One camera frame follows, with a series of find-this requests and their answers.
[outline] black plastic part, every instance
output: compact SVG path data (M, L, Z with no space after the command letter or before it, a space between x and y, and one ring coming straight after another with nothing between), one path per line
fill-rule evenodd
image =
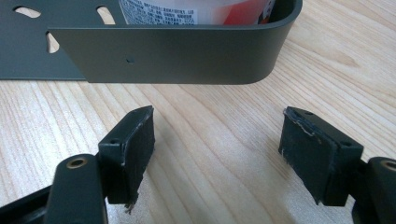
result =
M396 160L371 158L366 181L380 223L396 223Z
M344 206L363 146L309 111L288 107L279 153L316 203Z
M370 189L367 185L367 163L361 161L357 172L350 178L349 194L355 199L352 218L355 224L379 223Z
M99 165L90 154L57 166L44 223L107 223Z
M109 203L134 205L154 150L153 107L128 113L99 143L96 155Z
M50 187L36 191L0 208L0 221L3 224L43 223Z

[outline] slot hole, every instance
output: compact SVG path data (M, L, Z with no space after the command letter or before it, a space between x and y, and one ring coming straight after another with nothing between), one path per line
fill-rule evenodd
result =
M105 25L116 24L113 16L111 15L111 12L108 10L107 7L98 7L96 11L98 12L99 16L102 18L102 21Z
M46 33L47 42L48 42L48 53L55 53L59 50L59 43L56 41L55 37L50 32Z
M14 11L32 19L38 18L41 15L41 12L31 9L29 7L15 7Z

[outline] wood grain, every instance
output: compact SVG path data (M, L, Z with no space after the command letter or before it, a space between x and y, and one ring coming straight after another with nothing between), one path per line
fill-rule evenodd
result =
M244 86L0 82L0 205L49 185L56 165L130 110L155 108L156 150L131 215L110 223L351 223L316 206L277 153L287 105L396 158L396 4L304 1L272 74Z

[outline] small hole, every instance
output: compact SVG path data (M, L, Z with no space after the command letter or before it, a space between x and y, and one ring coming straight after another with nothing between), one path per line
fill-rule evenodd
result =
M134 58L133 57L127 58L126 62L129 64L134 64Z
M396 172L396 162L394 161L381 161L381 164L386 168L390 169L391 171Z
M48 43L48 53L55 53L59 50L59 43L56 41L55 37L50 32L46 33L47 43Z
M99 13L99 16L102 18L102 21L105 25L114 25L116 22L113 19L110 11L107 7L98 7L96 11Z
M76 158L68 162L66 166L69 169L77 169L85 164L87 164L87 160L85 158Z
M32 19L38 18L41 15L41 12L31 9L29 7L15 7L14 11Z
M341 143L341 145L343 145L345 147L351 147L352 146L352 144L349 143L349 142L341 141L340 143Z

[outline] metal bracket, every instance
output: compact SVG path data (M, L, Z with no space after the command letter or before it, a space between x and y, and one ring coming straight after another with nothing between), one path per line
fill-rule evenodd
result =
M17 6L42 15L27 18ZM99 6L117 25L101 25ZM276 0L264 25L139 26L125 25L115 0L1 1L0 79L248 84L271 73L302 6ZM53 54L46 52L48 31L61 45Z

